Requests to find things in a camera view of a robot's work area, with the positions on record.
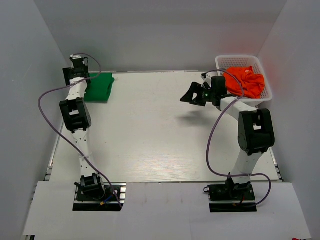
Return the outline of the green t-shirt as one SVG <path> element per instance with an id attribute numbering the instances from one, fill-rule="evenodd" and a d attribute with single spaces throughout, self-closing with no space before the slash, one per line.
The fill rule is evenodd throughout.
<path id="1" fill-rule="evenodd" d="M 90 73 L 91 82 L 88 84 L 84 95 L 86 103 L 107 103 L 115 78 L 111 72 Z"/>

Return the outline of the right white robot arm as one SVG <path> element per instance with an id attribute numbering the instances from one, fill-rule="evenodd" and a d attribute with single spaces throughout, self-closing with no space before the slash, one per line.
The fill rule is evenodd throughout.
<path id="1" fill-rule="evenodd" d="M 212 103 L 220 115 L 216 120 L 209 135 L 206 162 L 209 170 L 217 176 L 225 176 L 233 182 L 225 188 L 226 195 L 236 200 L 244 193 L 242 184 L 251 181 L 254 175 L 253 170 L 258 160 L 270 147 L 275 144 L 275 134 L 271 113 L 268 109 L 257 109 L 241 101 L 240 96 L 233 96 L 227 93 L 226 79 L 223 76 L 213 76 L 211 83 L 203 84 L 192 82 L 189 90 L 180 99 L 181 102 L 195 106 L 206 106 Z M 218 173 L 211 168 L 209 153 L 213 134 L 222 119 L 228 114 L 237 121 L 237 142 L 240 152 L 232 171 L 226 175 Z"/>

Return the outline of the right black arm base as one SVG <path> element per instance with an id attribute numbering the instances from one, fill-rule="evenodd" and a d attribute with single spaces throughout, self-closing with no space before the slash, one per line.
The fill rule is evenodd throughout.
<path id="1" fill-rule="evenodd" d="M 254 213 L 257 211 L 251 182 L 234 183 L 229 177 L 225 183 L 207 185 L 203 188 L 203 192 L 208 194 L 211 213 Z"/>

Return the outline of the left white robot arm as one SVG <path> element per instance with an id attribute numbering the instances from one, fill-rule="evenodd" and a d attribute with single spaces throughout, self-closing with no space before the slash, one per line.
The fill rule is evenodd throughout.
<path id="1" fill-rule="evenodd" d="M 92 151 L 89 147 L 89 128 L 92 125 L 89 111 L 86 107 L 84 96 L 88 83 L 88 67 L 69 67 L 63 69 L 66 84 L 70 87 L 65 100 L 59 103 L 64 125 L 71 132 L 73 144 L 79 153 L 80 175 L 89 177 L 95 171 L 87 163 L 93 162 Z"/>

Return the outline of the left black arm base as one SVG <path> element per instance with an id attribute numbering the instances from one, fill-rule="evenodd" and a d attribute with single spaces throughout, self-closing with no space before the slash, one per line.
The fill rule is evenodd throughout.
<path id="1" fill-rule="evenodd" d="M 126 184 L 104 183 L 96 173 L 82 176 L 76 186 L 73 208 L 74 212 L 120 212 L 125 203 Z"/>

